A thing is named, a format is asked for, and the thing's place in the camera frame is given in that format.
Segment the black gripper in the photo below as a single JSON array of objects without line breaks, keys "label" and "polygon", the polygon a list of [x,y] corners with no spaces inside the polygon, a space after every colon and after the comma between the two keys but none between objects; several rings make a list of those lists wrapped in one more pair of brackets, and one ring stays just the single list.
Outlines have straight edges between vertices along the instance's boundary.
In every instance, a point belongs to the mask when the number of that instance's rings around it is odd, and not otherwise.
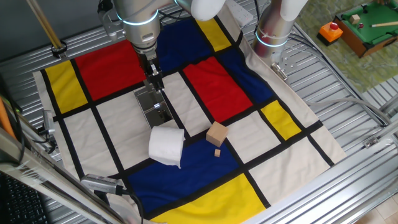
[{"label": "black gripper", "polygon": [[141,68],[146,75],[146,88],[148,91],[164,91],[162,71],[156,50],[138,54]]}]

